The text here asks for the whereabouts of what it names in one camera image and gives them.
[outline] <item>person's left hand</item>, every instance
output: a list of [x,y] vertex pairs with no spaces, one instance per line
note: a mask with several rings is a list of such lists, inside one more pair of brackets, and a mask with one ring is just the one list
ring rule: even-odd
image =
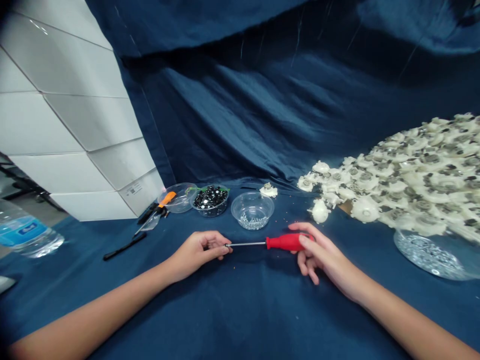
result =
[[173,281],[178,282],[196,272],[203,264],[231,253],[232,242],[218,231],[196,231],[190,235],[166,262],[172,270]]

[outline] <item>plastic bowl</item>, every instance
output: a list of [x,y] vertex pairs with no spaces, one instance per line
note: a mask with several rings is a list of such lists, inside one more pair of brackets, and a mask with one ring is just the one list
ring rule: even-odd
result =
[[165,205],[166,209],[174,214],[180,214],[187,212],[192,208],[191,199],[195,195],[195,189],[197,185],[191,182],[182,182],[169,188],[163,189],[160,196],[157,198],[158,203],[167,196],[169,192],[175,192],[176,196]]
[[[442,235],[432,235],[435,229]],[[407,259],[430,274],[450,280],[480,279],[480,241],[468,226],[409,215],[397,222],[393,240]]]
[[231,214],[247,230],[259,230],[274,213],[274,201],[260,192],[244,192],[231,203]]
[[[226,195],[226,198],[225,200],[223,200],[221,203],[219,203],[217,206],[214,206],[214,207],[211,207],[211,208],[199,208],[199,207],[196,207],[194,205],[194,201],[195,199],[197,198],[197,195],[199,194],[200,191],[204,191],[205,189],[207,189],[209,186],[213,186],[214,188],[218,188],[220,187],[220,190],[226,190],[227,191],[227,195]],[[206,218],[214,218],[218,215],[220,215],[221,213],[223,213],[225,211],[225,209],[227,208],[227,203],[228,203],[228,200],[229,200],[229,195],[230,195],[230,190],[228,188],[226,188],[225,186],[223,185],[220,185],[220,184],[210,184],[210,185],[207,185],[207,186],[204,186],[202,188],[199,188],[197,189],[197,191],[195,191],[195,193],[193,194],[191,200],[190,200],[190,204],[191,204],[191,207],[194,208],[195,210],[198,211],[198,213],[200,215],[202,215],[203,217],[206,217]]]

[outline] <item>pile of white plastic parts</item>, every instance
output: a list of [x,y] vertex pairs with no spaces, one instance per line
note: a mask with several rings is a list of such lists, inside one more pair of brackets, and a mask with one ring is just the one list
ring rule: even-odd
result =
[[331,209],[352,202],[351,217],[391,228],[441,235],[447,226],[480,242],[480,116],[435,117],[398,132],[368,155],[340,168],[317,162],[298,187],[319,192],[311,212],[323,223]]

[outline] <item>blue cloth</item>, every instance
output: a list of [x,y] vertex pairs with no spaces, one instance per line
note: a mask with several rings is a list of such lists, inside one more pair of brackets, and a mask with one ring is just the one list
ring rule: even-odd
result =
[[87,0],[167,186],[294,188],[431,118],[480,112],[471,0]]
[[[234,199],[244,189],[233,189]],[[80,223],[57,230],[67,239],[55,254],[34,260],[10,254],[0,274],[21,274],[0,298],[14,341],[101,296],[167,259],[193,232],[219,230],[233,242],[262,241],[307,221],[312,199],[279,195],[268,225],[241,228],[228,208],[215,218],[194,210],[161,219],[148,236],[128,243],[135,220]],[[480,281],[431,275],[396,249],[393,231],[334,210],[318,228],[357,266],[433,321],[480,351]],[[303,277],[296,257],[262,247],[237,248],[157,296],[115,333],[92,359],[408,359],[390,335],[325,277]]]

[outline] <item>water bottle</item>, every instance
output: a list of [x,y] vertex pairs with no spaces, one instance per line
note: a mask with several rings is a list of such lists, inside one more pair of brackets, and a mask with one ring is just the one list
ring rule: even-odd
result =
[[29,258],[58,249],[65,238],[36,217],[0,199],[0,245]]

